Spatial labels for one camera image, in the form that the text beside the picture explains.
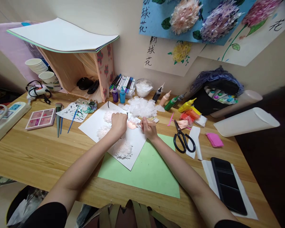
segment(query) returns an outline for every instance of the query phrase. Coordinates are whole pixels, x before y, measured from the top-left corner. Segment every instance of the hand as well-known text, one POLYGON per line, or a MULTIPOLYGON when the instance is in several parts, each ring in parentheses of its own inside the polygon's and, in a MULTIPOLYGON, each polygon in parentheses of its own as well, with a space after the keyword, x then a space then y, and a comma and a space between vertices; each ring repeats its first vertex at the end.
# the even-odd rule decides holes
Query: hand
POLYGON ((158 137, 156 126, 149 126, 148 123, 155 123, 154 121, 147 120, 146 117, 140 122, 140 126, 142 127, 142 131, 145 133, 148 139, 152 140, 158 137))
POLYGON ((127 130, 127 114, 123 113, 113 113, 112 114, 112 128, 110 131, 113 131, 119 138, 126 132, 127 130))

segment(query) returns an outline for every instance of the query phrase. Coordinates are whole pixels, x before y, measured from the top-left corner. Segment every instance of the blue poster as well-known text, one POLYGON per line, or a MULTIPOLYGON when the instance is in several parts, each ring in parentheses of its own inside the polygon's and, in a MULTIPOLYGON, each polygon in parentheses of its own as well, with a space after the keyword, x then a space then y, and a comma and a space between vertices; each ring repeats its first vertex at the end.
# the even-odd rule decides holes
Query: blue poster
MULTIPOLYGON (((234 4, 239 7, 238 13, 242 13, 241 16, 237 19, 236 26, 229 30, 229 33, 227 35, 218 39, 215 43, 212 44, 225 45, 233 31, 241 23, 255 1, 256 0, 235 0, 234 4)), ((200 0, 199 5, 202 5, 202 8, 199 10, 199 19, 196 21, 191 30, 176 35, 171 30, 170 19, 175 6, 179 2, 179 0, 143 0, 139 34, 173 40, 210 43, 202 40, 202 37, 200 36, 200 29, 203 27, 203 21, 215 8, 218 7, 220 3, 222 3, 222 1, 200 0)))

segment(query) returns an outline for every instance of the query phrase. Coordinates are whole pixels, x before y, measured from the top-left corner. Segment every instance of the green stem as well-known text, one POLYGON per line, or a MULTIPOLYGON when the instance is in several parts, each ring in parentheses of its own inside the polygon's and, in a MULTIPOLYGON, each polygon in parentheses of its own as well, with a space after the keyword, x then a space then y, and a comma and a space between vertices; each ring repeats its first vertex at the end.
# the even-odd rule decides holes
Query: green stem
POLYGON ((238 35, 243 31, 243 29, 244 28, 246 28, 247 27, 247 24, 246 25, 244 25, 244 27, 240 30, 240 32, 236 35, 236 37, 233 39, 233 41, 231 42, 231 44, 229 45, 229 47, 227 48, 227 50, 225 51, 225 53, 224 53, 224 55, 223 55, 223 57, 222 57, 222 60, 221 60, 221 62, 223 61, 223 59, 224 59, 224 57, 225 57, 225 54, 226 54, 226 52, 228 51, 228 49, 231 47, 231 45, 233 44, 233 42, 234 42, 234 40, 238 37, 238 35))

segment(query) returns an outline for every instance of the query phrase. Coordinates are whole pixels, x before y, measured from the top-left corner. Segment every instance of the green paper sheet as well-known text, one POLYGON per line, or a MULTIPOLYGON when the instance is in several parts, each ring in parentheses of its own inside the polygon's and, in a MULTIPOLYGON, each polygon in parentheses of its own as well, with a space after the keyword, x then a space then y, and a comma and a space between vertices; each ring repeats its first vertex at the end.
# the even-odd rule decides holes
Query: green paper sheet
MULTIPOLYGON (((173 137, 160 134, 159 137, 175 150, 173 137)), ((180 198, 177 180, 149 140, 145 142, 132 171, 106 153, 98 177, 180 198)))

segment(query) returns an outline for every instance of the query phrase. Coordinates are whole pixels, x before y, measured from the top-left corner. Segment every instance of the black sleeve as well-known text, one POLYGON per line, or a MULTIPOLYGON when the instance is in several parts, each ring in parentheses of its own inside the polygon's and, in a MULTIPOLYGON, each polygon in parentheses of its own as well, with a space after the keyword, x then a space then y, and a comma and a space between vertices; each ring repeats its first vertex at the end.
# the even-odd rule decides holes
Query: black sleeve
POLYGON ((66 207, 61 203, 51 202, 34 211, 24 223, 23 228, 64 228, 66 221, 66 207))
POLYGON ((240 222, 232 221, 232 220, 221 220, 217 224, 215 224, 214 228, 250 228, 240 222))

